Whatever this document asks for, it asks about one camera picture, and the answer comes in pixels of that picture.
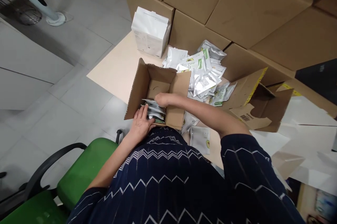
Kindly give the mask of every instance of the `barcode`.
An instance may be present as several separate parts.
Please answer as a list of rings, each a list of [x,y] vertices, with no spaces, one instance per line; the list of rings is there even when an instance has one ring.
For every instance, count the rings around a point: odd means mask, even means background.
[[[207,79],[205,78],[202,82],[201,82],[202,86],[205,88],[205,86],[209,85]]]
[[[249,121],[250,119],[247,117],[247,116],[245,116],[245,115],[241,115],[240,116],[244,121]]]

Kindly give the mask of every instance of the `black armrest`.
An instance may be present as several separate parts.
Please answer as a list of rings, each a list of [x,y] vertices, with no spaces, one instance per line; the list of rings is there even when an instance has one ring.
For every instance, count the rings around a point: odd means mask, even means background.
[[[85,150],[87,146],[83,143],[73,143],[67,147],[64,147],[51,155],[46,161],[44,161],[40,167],[34,172],[33,176],[30,178],[27,184],[27,188],[25,190],[24,201],[29,200],[34,197],[36,194],[43,191],[41,187],[41,179],[45,172],[52,166],[58,159],[60,159],[63,155],[68,153],[69,151],[80,148]]]

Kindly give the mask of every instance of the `yellow label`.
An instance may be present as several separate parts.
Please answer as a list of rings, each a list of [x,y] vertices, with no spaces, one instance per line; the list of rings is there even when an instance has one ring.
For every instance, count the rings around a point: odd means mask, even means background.
[[[263,76],[266,74],[267,69],[268,69],[268,67],[264,68],[264,70],[261,73],[261,76],[259,77],[258,81],[256,81],[255,86],[254,86],[252,92],[248,96],[248,98],[247,98],[244,106],[247,105],[250,102],[250,99],[252,98],[253,94],[255,93],[255,90],[256,90],[257,86],[259,85],[259,83],[260,83],[261,79],[263,78]]]
[[[287,84],[282,84],[282,86],[285,87],[286,89],[292,89],[292,87],[289,86],[289,85],[287,85]],[[302,94],[300,94],[300,93],[299,93],[298,91],[296,91],[295,89],[294,89],[293,94],[294,94],[295,96],[302,96]]]

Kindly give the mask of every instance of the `open cardboard box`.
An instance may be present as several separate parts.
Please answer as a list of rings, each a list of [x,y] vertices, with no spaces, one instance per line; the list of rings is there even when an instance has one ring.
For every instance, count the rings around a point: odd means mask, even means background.
[[[144,103],[142,99],[154,100],[158,93],[175,93],[186,97],[189,90],[190,77],[191,72],[177,73],[177,70],[172,68],[145,64],[144,60],[140,58],[124,119],[133,118],[137,109]],[[165,124],[155,124],[181,130],[183,119],[184,110],[168,106],[166,108]]]
[[[262,85],[267,68],[258,70],[237,82],[231,97],[221,107],[245,123],[249,129],[277,132],[293,89],[273,93]]]

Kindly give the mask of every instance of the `table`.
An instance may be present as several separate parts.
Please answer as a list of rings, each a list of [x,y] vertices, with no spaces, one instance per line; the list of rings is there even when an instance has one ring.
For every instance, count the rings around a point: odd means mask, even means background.
[[[167,51],[168,47],[163,57],[159,59],[137,50],[136,40],[133,31],[131,31],[88,73],[87,77],[127,104],[139,59],[142,58],[145,63],[162,66]],[[201,122],[197,126],[206,127]],[[204,155],[204,157],[223,169],[219,134],[212,129],[210,131],[210,154]],[[189,134],[185,134],[183,137],[188,143],[190,142]]]

